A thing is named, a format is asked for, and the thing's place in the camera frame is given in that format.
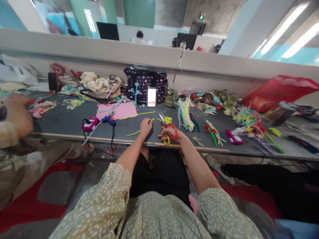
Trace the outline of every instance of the blue pipe cleaner figure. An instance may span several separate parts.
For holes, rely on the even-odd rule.
[[[137,87],[138,87],[139,85],[140,85],[140,84],[139,84],[138,82],[135,82],[136,90],[134,91],[134,89],[131,88],[131,92],[133,92],[133,93],[135,94],[135,100],[134,100],[135,106],[137,105],[137,104],[136,104],[137,95],[140,93],[140,91],[137,89]]]

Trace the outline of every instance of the wooden strip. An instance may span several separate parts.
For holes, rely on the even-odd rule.
[[[37,133],[32,132],[31,134],[35,135],[42,135],[42,136],[50,136],[50,137],[60,137],[60,138],[70,138],[70,139],[82,139],[83,141],[84,136],[81,135],[72,135],[72,134],[53,134],[53,133]],[[111,142],[112,139],[110,138],[100,138],[100,137],[90,137],[90,140],[101,140],[106,142]],[[114,143],[133,143],[133,140],[123,140],[123,139],[113,139]],[[144,142],[146,145],[154,145],[153,142]]]
[[[165,145],[163,143],[154,143],[154,146],[167,147],[167,148],[181,148],[179,144],[170,144]],[[199,151],[217,151],[217,152],[231,152],[228,149],[217,149],[217,148],[203,148],[203,147],[195,147]]]

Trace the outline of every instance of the woman's left hand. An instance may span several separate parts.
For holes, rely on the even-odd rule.
[[[141,123],[140,136],[143,137],[144,139],[146,139],[146,137],[147,137],[148,134],[150,133],[152,127],[153,127],[152,119],[150,119],[150,118],[145,118],[145,119],[142,121],[142,123]]]

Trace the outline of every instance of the red scissors handle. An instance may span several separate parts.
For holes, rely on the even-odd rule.
[[[177,140],[177,139],[178,139],[178,133],[177,133],[177,128],[176,128],[176,126],[173,125],[173,124],[171,124],[171,123],[168,123],[168,124],[166,124],[166,128],[168,128],[168,127],[171,127],[171,128],[173,128],[173,129],[175,130],[175,137],[174,137],[171,133],[167,132],[168,136],[169,136],[172,140]]]

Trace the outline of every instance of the patterned sleeve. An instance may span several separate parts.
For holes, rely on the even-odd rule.
[[[82,195],[75,209],[62,219],[50,239],[118,237],[125,219],[131,183],[131,173],[122,165],[111,163],[100,182]]]
[[[0,122],[0,149],[17,145],[19,134],[15,125],[11,122]]]
[[[221,238],[263,238],[256,225],[238,211],[232,198],[221,188],[207,189],[199,196],[200,220],[208,232]]]

